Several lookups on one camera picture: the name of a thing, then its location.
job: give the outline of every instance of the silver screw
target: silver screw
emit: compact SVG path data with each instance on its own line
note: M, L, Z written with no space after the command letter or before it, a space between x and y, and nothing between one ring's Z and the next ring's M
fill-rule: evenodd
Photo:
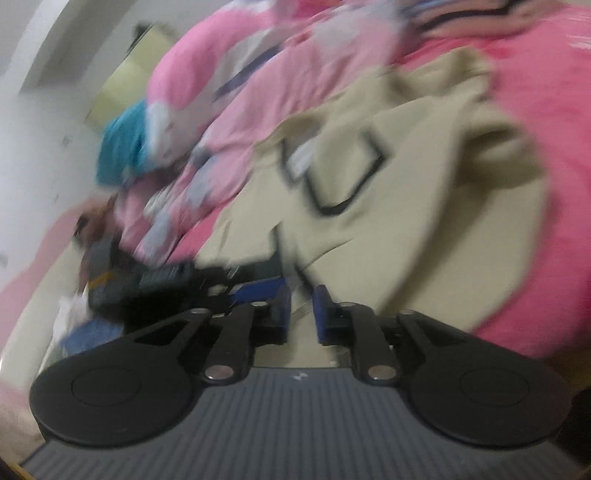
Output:
M374 365L368 370L373 380L392 380L396 377L396 369L389 365Z
M226 380L233 374L234 370L227 365L212 365L205 369L205 376L210 380Z

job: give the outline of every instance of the beige cloth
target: beige cloth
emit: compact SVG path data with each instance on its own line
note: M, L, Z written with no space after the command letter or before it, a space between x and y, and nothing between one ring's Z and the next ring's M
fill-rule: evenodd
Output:
M413 72L373 70L256 146L252 178L221 214L201 262L270 251L282 224L287 255L338 301L380 312L409 307L469 330L501 307L528 271L546 180L532 146L487 98L490 67L461 48ZM341 215L311 208L279 168L318 129L309 172L325 205L349 197L376 158L388 159Z

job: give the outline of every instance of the light pink bedsheet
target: light pink bedsheet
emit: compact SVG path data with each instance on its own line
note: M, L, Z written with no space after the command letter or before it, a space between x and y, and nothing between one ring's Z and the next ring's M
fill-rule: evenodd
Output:
M433 40L406 57L417 67L473 45L496 67L493 96L535 139L551 178L544 238L529 279L476 334L534 357L591 339L591 10L566 7L523 35ZM219 211L212 215L217 218ZM215 220L187 234L192 257Z

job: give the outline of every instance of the logo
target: logo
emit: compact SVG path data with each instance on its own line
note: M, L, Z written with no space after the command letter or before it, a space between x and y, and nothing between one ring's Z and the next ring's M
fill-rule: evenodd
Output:
M306 378L308 378L308 374L304 373L304 372L299 372L298 375L292 375L292 377L294 380L301 382L302 380L305 380Z

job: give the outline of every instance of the black handle strap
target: black handle strap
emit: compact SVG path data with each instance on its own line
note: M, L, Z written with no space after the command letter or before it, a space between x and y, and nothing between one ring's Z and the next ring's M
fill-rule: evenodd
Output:
M303 182L304 188L307 196L310 199L312 207L314 210L318 212L320 216L324 217L332 217L337 216L343 213L349 206L353 203L353 201L357 198L357 196L361 193L362 189L365 187L368 181L376 175L377 172L384 166L386 159L389 158L388 155L383 151L383 149L378 145L375 137L369 132L366 131L363 133L363 139L369 145L371 150L376 155L376 159L372 162L369 168L366 170L365 174L361 177L361 179L355 184L353 188L353 192L349 197L342 202L336 205L323 205L320 202L319 196L317 194L316 188L316 181L314 180L313 176L311 175L310 169L308 169L303 174ZM287 166L287 141L283 140L281 143L281 169L285 175L287 183L289 185L296 184L297 180L291 174L288 166Z

